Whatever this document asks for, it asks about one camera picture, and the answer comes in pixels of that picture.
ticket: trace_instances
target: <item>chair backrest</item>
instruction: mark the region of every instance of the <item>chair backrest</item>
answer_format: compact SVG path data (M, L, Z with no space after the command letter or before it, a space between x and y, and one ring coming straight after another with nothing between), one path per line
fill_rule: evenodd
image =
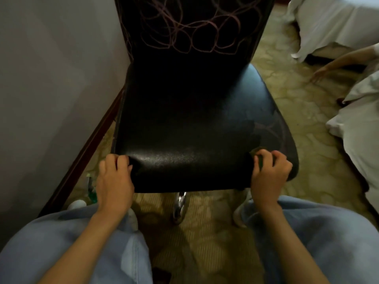
M152 74L207 76L251 61L274 0L115 0L130 58Z

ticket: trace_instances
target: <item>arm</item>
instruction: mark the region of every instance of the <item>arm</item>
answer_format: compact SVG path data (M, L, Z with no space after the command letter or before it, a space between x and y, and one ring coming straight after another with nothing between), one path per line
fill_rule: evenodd
M260 170L258 157L255 156L251 195L276 248L286 282L328 284L328 279L288 224L277 202L292 164L278 151L271 154L263 149L257 155L262 155L263 166ZM274 166L272 155L276 157Z
M88 283L107 240L131 207L134 186L127 156L107 155L97 178L99 207L74 244L51 267L38 284Z
M367 61L373 60L377 57L375 52L375 45L365 47L363 49L356 50L354 52L349 52L341 57L338 57L329 64L323 66L319 70L315 71L311 81L315 82L320 80L325 76L325 74L331 70L336 70L342 68L343 66L365 63Z

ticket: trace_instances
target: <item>chair seat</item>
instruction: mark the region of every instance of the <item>chair seat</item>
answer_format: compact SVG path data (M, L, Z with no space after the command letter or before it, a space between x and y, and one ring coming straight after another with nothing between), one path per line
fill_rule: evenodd
M286 154L296 176L291 133L251 64L232 80L180 86L128 75L112 152L130 156L136 192L249 187L257 147Z

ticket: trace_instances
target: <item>chrome chair leg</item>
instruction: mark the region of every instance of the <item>chrome chair leg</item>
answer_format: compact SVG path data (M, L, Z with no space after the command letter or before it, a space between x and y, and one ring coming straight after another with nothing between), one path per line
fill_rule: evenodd
M188 204L186 203L187 192L178 192L175 197L175 203L173 207L173 214L171 219L175 225L182 223L184 216L186 215Z

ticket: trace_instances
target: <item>person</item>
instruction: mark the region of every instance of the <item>person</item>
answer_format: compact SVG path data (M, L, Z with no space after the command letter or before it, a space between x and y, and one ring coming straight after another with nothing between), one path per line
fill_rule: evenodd
M372 61L379 57L379 43L359 49L353 52L349 52L343 56L338 57L334 61L331 61L327 65L318 69L314 72L311 77L311 82L318 82L323 79L330 71L342 68L343 66L354 65L354 64L365 64L368 61ZM342 103L344 98L338 98L337 103L344 107L347 104Z
M262 149L257 155L252 200L239 206L234 219L253 230L266 283L377 282L375 227L343 208L279 196L292 164L279 151ZM148 248L129 221L134 193L129 158L109 154L99 168L98 206L27 224L0 254L1 283L152 283Z

